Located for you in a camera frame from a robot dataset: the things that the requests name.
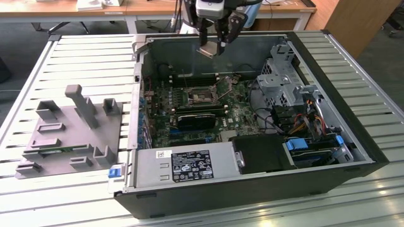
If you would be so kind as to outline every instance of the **blue tab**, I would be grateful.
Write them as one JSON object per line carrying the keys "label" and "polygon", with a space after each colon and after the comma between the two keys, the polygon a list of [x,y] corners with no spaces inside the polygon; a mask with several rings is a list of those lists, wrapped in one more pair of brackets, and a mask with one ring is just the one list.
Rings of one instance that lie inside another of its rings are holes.
{"label": "blue tab", "polygon": [[108,178],[115,178],[115,177],[120,177],[120,169],[109,169],[108,171]]}
{"label": "blue tab", "polygon": [[341,136],[336,136],[335,139],[336,139],[336,141],[339,142],[340,145],[344,144],[344,139],[343,139]]}
{"label": "blue tab", "polygon": [[309,147],[304,139],[291,139],[285,145],[289,150],[307,149]]}
{"label": "blue tab", "polygon": [[285,143],[285,146],[288,147],[288,150],[293,150],[293,144],[291,141]]}

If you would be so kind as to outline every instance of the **warning label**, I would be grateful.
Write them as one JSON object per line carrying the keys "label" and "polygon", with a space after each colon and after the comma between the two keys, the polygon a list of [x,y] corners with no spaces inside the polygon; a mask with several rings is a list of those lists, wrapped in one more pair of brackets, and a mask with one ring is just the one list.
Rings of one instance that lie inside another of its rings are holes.
{"label": "warning label", "polygon": [[172,180],[177,182],[213,178],[211,155],[208,150],[172,153]]}

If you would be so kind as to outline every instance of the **blue drive bracket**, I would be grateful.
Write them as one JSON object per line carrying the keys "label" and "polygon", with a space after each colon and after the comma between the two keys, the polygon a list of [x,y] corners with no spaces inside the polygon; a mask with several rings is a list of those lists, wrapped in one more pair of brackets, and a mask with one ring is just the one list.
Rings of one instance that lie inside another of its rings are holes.
{"label": "blue drive bracket", "polygon": [[291,139],[285,143],[285,146],[287,146],[288,150],[299,150],[299,149],[309,148],[308,143],[305,142],[304,139]]}

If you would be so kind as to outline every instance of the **wooden desk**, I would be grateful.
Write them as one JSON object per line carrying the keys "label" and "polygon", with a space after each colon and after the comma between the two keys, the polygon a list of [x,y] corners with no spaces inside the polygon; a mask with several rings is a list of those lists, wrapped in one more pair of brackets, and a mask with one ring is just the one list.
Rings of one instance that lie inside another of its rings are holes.
{"label": "wooden desk", "polygon": [[[101,10],[76,10],[77,0],[0,0],[0,22],[73,22],[127,21],[131,34],[137,33],[137,20],[169,20],[175,13],[175,0],[124,0],[120,7],[104,6]],[[300,0],[288,0],[281,6],[261,6],[257,18],[293,18],[292,28],[304,30],[316,8],[308,8]]]}
{"label": "wooden desk", "polygon": [[101,10],[77,11],[77,0],[0,0],[0,23],[124,21],[128,0],[120,7],[104,6]]}
{"label": "wooden desk", "polygon": [[77,11],[77,0],[55,0],[36,2],[36,0],[1,0],[0,17],[60,17],[60,16],[103,16],[111,12],[125,14],[128,1],[119,7],[104,6],[100,10]]}
{"label": "wooden desk", "polygon": [[[127,23],[128,28],[136,28],[137,20],[169,20],[175,13],[175,0],[127,0]],[[287,3],[280,2],[281,6],[261,5],[257,19],[260,18],[295,18],[293,30],[304,30],[309,16],[316,12],[316,8],[309,8],[300,0],[288,0]]]}

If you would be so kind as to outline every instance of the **barcode sticker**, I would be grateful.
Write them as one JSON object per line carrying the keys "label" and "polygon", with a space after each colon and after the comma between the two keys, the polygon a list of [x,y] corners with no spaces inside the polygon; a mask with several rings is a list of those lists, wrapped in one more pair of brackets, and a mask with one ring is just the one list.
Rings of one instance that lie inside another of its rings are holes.
{"label": "barcode sticker", "polygon": [[172,150],[159,150],[156,151],[156,158],[171,157]]}
{"label": "barcode sticker", "polygon": [[105,12],[105,14],[124,14],[123,12]]}

